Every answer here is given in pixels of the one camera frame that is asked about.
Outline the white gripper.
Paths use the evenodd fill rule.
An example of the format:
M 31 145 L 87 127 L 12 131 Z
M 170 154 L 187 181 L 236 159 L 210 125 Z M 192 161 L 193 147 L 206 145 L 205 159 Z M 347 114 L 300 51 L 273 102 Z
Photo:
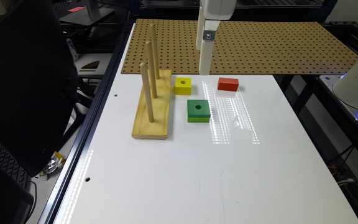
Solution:
M 229 20 L 236 0 L 201 0 L 197 23 L 196 49 L 200 50 L 199 73 L 209 75 L 214 40 L 220 21 Z

